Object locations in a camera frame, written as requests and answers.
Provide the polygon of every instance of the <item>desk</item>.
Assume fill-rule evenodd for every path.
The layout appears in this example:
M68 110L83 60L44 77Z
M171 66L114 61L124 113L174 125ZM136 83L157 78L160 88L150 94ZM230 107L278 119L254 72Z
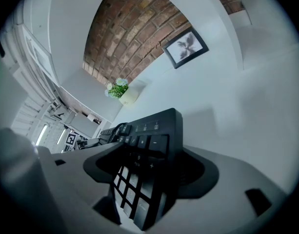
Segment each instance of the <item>desk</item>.
M184 145L244 160L290 193L299 176L299 64L291 66L299 53L238 71L211 51L179 69L161 55L131 83L148 84L111 127L173 107L183 116Z

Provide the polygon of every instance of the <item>ceiling light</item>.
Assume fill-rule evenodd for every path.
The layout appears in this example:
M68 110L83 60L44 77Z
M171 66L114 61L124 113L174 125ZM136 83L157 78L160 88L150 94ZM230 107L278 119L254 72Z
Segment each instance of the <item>ceiling light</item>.
M65 133L65 131L66 131L66 129L64 129L63 132L61 133L60 138L59 138L58 141L57 141L57 144L60 142L60 139L61 139L61 137L63 136L63 134Z
M39 136L39 138L38 138L38 140L37 140L36 146L39 145L39 143L40 143L40 141L41 141L41 139L42 139L42 136L43 136L43 134L45 133L46 128L47 128L47 125L44 125L44 127L43 127L43 129L42 129L42 131L41 131L41 133L40 133L40 136Z

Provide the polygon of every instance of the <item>black keyboard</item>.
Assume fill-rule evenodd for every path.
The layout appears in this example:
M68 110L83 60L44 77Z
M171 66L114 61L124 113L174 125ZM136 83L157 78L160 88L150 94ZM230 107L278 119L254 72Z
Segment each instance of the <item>black keyboard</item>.
M124 143L125 159L114 176L115 200L141 230L176 200L182 136L182 117L175 109L120 126L116 141Z
M120 210L147 230L177 198L200 198L219 179L214 163L183 150L183 120L174 108L102 133L110 136L108 147L87 158L83 168L96 182L111 184L94 210L114 223L120 224Z
M114 134L114 130L115 130L115 127L103 130L100 133L100 136L99 136L99 138L100 138L100 144L105 145L105 144L110 143L110 139L111 139L111 137Z

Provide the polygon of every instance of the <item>white plant pot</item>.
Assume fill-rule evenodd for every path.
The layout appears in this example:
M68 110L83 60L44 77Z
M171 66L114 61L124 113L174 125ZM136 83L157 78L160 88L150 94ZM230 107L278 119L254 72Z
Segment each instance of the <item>white plant pot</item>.
M136 99L139 97L138 91L136 91L134 88L129 87L127 91L119 98L119 101L127 106L133 104Z

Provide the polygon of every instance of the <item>potted plant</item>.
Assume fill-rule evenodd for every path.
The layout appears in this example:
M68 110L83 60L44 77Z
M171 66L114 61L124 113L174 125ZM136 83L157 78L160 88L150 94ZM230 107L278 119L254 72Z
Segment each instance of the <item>potted plant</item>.
M105 95L111 98L118 98L123 105L133 104L139 93L129 87L127 79L118 78L115 84L107 84Z

